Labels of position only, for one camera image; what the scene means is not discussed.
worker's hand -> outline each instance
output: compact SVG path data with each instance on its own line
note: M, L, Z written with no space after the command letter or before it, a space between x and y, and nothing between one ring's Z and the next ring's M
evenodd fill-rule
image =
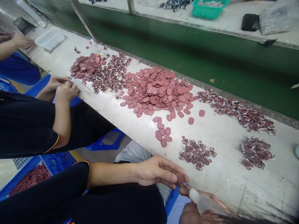
M11 42L17 47L17 48L22 48L22 49L27 49L31 45L34 45L35 42L33 39L20 35L20 34L15 34L14 37L12 38Z
M135 171L137 182L142 186L163 183L172 189L176 188L174 184L177 181L176 174L185 173L183 168L162 156L153 156L146 161L136 163ZM185 182L189 182L185 174L184 177Z
M50 78L48 84L46 85L46 88L49 91L54 91L57 89L57 87L62 86L67 81L70 81L70 79L68 77L59 77L59 76L51 75L51 78Z
M12 39L12 35L10 33L5 33L0 31L0 44Z
M69 103L77 93L79 89L72 84L72 82L66 82L65 84L57 87L56 90L56 102L66 102Z
M224 208L227 213L231 213L230 208L223 203L221 200L219 200L215 195L204 192L201 190L198 190L194 188L200 195L205 194L209 196L214 202L216 202L218 205L220 205L222 208ZM179 193L182 196L189 197L189 192L184 188L180 187ZM200 214L197 205L193 202L187 203L184 206L183 212L180 216L179 224L199 224L199 223L223 223L223 220L221 220L213 211L208 210L205 211L203 214Z

clear plastic bag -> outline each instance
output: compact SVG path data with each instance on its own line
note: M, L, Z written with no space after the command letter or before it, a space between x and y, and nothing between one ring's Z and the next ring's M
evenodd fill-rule
M259 16L262 35L291 31L295 22L293 18L299 11L298 2L299 0L277 0L274 5L265 8Z

blue stool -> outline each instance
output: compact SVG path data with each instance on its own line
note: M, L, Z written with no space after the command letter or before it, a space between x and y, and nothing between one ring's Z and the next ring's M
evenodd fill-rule
M103 143L103 140L105 139L105 137L107 137L110 134L115 134L116 132L118 132L119 135L113 144L108 145L108 144ZM100 138L97 142L95 142L89 146L86 146L85 149L90 150L90 151L112 150L112 149L117 150L117 149L119 149L119 143L124 135L125 134L122 131L120 131L117 128L114 128L111 132L109 132L108 134L106 134L105 136Z

white table surface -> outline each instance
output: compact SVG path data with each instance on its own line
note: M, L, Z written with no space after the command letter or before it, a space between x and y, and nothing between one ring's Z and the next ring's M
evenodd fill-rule
M83 56L95 52L92 47L85 48L90 46L85 38L63 29L61 31L66 40L52 53L46 52L40 46L24 51L44 70L56 76L70 75L69 69L79 57L74 51L75 46ZM40 34L40 31L36 31L31 32L29 36L36 39ZM117 54L111 49L108 49L107 53ZM127 71L135 73L142 68L149 66L133 59ZM190 92L196 95L198 91L203 89L194 86ZM114 93L110 91L100 92L97 95L93 94L93 90L88 94L80 92L79 97L151 154L162 155L183 167L190 177L191 185L214 193L228 205L236 209L256 211L263 208L273 211L266 204L269 203L292 214L298 208L299 160L294 154L294 149L299 143L299 130L274 120L276 136L265 132L249 133L236 119L215 114L209 104L198 101L193 102L194 107L190 110L190 116L195 121L193 125L189 125L187 121L190 116L185 115L182 119L177 116L168 122L166 115L169 112L164 110L156 111L153 116L143 114L141 118L137 118L134 110L120 107L123 100L115 99ZM200 109L206 111L204 117L198 115ZM169 142L166 148L163 148L155 138L157 127L152 121L155 116L162 117L163 124L171 128L170 136L173 141ZM215 148L216 158L212 158L212 163L202 171L196 170L192 164L179 160L183 149L182 136L201 140L208 147ZM240 164L243 155L239 151L240 144L248 136L256 136L271 144L271 152L276 155L275 160L266 161L267 168L264 170L254 168L248 171Z

glue bottle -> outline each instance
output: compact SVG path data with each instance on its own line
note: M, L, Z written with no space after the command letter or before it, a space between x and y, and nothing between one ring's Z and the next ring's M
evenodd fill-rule
M67 75L66 75L66 77L68 77L71 80L71 82L73 82L74 85L76 87L78 87L81 91L88 92L90 90L89 87L86 86L84 83L82 83L80 80L71 78L71 77L69 77Z
M88 36L88 37L89 37L89 43L93 46L96 53L99 55L102 55L103 53L102 53L100 46L91 38L91 36Z
M200 195L194 188L189 191L189 198L197 205L200 214L203 214L207 210L211 210L219 215L228 215L228 212L223 207L214 202L206 194Z

